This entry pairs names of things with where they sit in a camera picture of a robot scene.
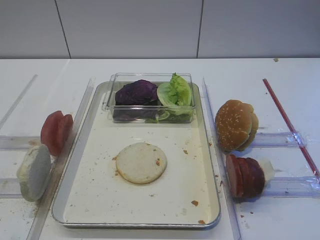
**lettuce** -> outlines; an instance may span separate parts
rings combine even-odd
[[[192,109],[179,108],[191,105],[192,92],[189,83],[176,73],[172,74],[170,82],[164,82],[158,86],[157,96],[162,105],[168,107],[168,112],[175,116],[193,113]]]

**bread crumb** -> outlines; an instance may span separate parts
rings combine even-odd
[[[196,200],[193,200],[191,203],[192,203],[193,205],[195,205],[195,206],[198,206],[198,204],[199,204],[199,202],[196,201]]]

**metal tray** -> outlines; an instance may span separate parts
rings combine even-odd
[[[221,207],[199,88],[192,84],[196,111],[191,123],[131,124],[113,122],[102,109],[108,87],[104,82],[95,91],[55,193],[52,217],[71,228],[214,227]],[[161,148],[168,164],[156,181],[136,185],[116,174],[113,157],[144,141]]]

